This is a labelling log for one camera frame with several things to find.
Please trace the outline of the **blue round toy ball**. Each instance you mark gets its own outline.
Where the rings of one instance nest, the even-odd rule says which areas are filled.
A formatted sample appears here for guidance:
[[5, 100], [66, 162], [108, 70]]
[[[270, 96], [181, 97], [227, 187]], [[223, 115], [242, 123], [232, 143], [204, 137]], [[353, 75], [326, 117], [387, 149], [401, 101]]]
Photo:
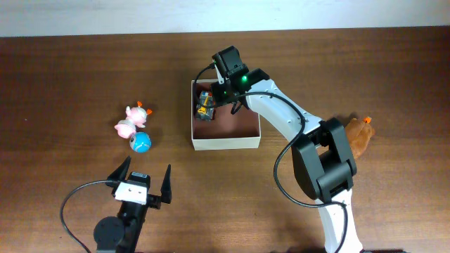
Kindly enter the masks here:
[[145, 132], [136, 132], [130, 137], [129, 144], [136, 153], [146, 153], [152, 146], [150, 136]]

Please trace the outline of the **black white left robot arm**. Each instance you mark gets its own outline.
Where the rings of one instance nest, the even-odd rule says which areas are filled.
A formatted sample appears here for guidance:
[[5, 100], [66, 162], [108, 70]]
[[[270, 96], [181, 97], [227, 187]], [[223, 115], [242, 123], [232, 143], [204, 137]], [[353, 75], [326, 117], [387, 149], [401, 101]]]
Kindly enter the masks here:
[[116, 216], [107, 216], [97, 223], [94, 229], [97, 252], [134, 252], [147, 211], [172, 201], [170, 166], [165, 172], [160, 194], [153, 195], [149, 193], [150, 176], [135, 171], [129, 173], [130, 163], [131, 158], [127, 157], [107, 178], [106, 185], [112, 188], [112, 196], [121, 202], [121, 206]]

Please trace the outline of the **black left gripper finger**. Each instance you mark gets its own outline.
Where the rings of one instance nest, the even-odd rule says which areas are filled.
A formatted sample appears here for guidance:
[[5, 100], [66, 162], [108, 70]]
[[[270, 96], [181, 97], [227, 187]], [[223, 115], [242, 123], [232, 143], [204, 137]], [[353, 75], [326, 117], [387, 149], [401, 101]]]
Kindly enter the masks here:
[[106, 183], [106, 186], [117, 187], [120, 182], [123, 182], [127, 175], [130, 163], [131, 157], [127, 156], [123, 163], [107, 177], [108, 182]]
[[165, 203], [165, 204], [170, 204], [172, 202], [172, 187], [171, 187], [171, 164], [168, 164], [166, 172], [165, 172], [165, 177], [162, 181], [162, 185], [161, 185], [161, 202]]

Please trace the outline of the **brown plush toy with orange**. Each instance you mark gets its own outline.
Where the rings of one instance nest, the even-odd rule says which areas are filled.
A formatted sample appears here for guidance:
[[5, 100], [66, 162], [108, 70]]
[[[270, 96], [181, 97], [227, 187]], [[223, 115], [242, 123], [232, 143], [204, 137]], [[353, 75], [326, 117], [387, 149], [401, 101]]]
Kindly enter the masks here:
[[368, 147], [370, 139], [375, 135], [375, 129], [371, 126], [371, 118], [352, 118], [345, 127], [345, 133], [349, 141], [354, 159], [363, 155]]

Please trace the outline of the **red grey toy truck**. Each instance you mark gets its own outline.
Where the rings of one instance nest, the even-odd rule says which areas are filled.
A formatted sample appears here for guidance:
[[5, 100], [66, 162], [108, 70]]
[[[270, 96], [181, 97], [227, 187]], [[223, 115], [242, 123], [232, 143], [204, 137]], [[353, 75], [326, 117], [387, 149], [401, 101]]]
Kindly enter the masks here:
[[215, 101], [212, 97], [212, 93], [209, 91], [202, 91], [199, 99], [200, 104], [196, 105], [195, 117], [203, 121], [213, 120]]

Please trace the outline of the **white cardboard box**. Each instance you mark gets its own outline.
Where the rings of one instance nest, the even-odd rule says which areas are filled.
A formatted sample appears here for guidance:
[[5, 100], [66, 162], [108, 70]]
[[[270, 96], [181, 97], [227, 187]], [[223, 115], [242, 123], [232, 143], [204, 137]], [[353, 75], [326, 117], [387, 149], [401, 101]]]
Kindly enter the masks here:
[[194, 150], [232, 150], [258, 148], [261, 141], [260, 117], [241, 108], [231, 114], [231, 105], [214, 110], [210, 121], [195, 116], [196, 102], [191, 99], [191, 141]]

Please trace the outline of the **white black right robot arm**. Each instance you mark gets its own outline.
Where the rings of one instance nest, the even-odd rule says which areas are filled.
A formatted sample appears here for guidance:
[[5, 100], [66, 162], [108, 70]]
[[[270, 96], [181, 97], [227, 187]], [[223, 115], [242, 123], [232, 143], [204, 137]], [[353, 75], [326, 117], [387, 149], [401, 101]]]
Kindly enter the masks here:
[[240, 101], [271, 123], [287, 140], [276, 158], [278, 169], [292, 154], [295, 179], [321, 217], [327, 252], [362, 252], [352, 213], [356, 162], [343, 125], [323, 120], [287, 97], [261, 69], [227, 73], [217, 70], [211, 86], [217, 105]]

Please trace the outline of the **pink white toy figure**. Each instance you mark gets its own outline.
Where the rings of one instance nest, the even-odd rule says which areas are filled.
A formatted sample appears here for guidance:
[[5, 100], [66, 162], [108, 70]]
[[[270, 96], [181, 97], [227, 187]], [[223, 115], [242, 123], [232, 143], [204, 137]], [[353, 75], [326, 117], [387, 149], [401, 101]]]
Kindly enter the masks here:
[[126, 117], [120, 120], [114, 126], [117, 134], [122, 138], [131, 138], [137, 133], [137, 129], [145, 128], [145, 123], [147, 122], [147, 117], [153, 113], [153, 111], [148, 108], [144, 109], [142, 102], [138, 101], [136, 107], [127, 106], [125, 109]]

